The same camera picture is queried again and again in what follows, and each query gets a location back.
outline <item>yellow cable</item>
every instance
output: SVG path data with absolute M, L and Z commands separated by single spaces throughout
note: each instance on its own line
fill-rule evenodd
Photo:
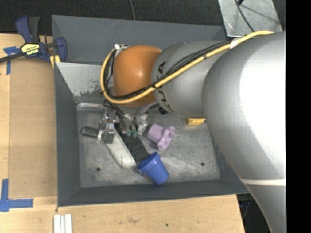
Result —
M 266 35 L 266 34 L 271 34 L 271 33 L 274 33 L 272 31 L 256 31 L 256 32 L 252 32 L 244 37 L 241 37 L 239 38 L 237 41 L 237 45 L 246 41 L 246 40 L 249 40 L 253 37 L 256 37 L 256 36 L 259 36 L 259 35 Z M 165 79 L 157 82 L 155 84 L 155 87 L 158 88 L 162 85 L 164 85 L 165 83 L 167 83 L 168 81 L 172 80 L 173 78 L 177 77 L 178 75 L 182 74 L 183 72 L 187 71 L 189 68 L 195 66 L 196 64 L 204 61 L 205 59 L 207 58 L 210 58 L 211 56 L 217 54 L 217 53 L 220 53 L 224 50 L 227 50 L 227 49 L 230 49 L 231 47 L 231 43 L 228 43 L 220 48 L 217 48 L 211 52 L 208 52 L 207 54 L 205 54 L 204 56 L 201 56 L 197 59 L 195 59 L 194 61 L 188 63 L 187 65 L 183 66 L 182 68 L 180 68 L 178 71 L 174 72 L 173 74 L 171 74 L 170 76 L 166 77 Z M 125 103 L 131 103 L 131 102 L 134 102 L 138 99 L 141 99 L 142 97 L 148 95 L 149 93 L 153 92 L 156 88 L 154 87 L 150 87 L 149 89 L 145 90 L 144 92 L 130 98 L 130 99 L 123 99 L 123 100 L 115 100 L 111 97 L 109 97 L 109 95 L 106 93 L 105 89 L 104 89 L 104 83 L 103 83 L 103 76 L 104 76 L 104 70 L 105 70 L 105 67 L 106 67 L 106 64 L 108 62 L 108 59 L 110 57 L 110 55 L 112 54 L 112 51 L 108 54 L 108 56 L 106 57 L 104 63 L 103 63 L 103 66 L 102 66 L 102 71 L 101 71 L 101 88 L 102 88 L 102 91 L 104 93 L 104 96 L 106 97 L 106 99 L 112 103 L 115 103 L 115 104 L 125 104 Z

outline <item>wooden table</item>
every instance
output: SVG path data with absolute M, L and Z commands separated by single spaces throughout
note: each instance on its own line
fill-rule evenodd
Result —
M 0 34 L 0 57 L 22 43 Z M 0 212 L 0 233 L 51 233 L 55 214 L 72 214 L 73 233 L 245 232 L 235 195 L 58 208 L 52 67 L 21 57 L 11 69 L 0 64 L 0 182 L 34 207 Z

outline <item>black brush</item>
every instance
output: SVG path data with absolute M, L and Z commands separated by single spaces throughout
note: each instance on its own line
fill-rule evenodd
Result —
M 120 135 L 128 150 L 130 151 L 135 162 L 142 161 L 149 157 L 149 153 L 147 152 L 145 146 L 138 137 L 127 136 L 126 134 L 122 133 L 119 123 L 115 124 L 115 129 Z

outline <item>orange dome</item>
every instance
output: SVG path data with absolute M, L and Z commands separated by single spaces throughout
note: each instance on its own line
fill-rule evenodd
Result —
M 123 50 L 113 64 L 113 95 L 127 95 L 150 85 L 152 67 L 160 53 L 159 48 L 145 45 Z M 123 106 L 139 108 L 155 101 L 153 93 L 150 93 Z

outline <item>blue cup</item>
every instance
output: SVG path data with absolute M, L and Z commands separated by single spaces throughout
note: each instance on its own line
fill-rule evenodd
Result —
M 150 177 L 157 185 L 164 183 L 169 177 L 161 157 L 157 152 L 152 153 L 144 159 L 138 166 L 139 172 Z

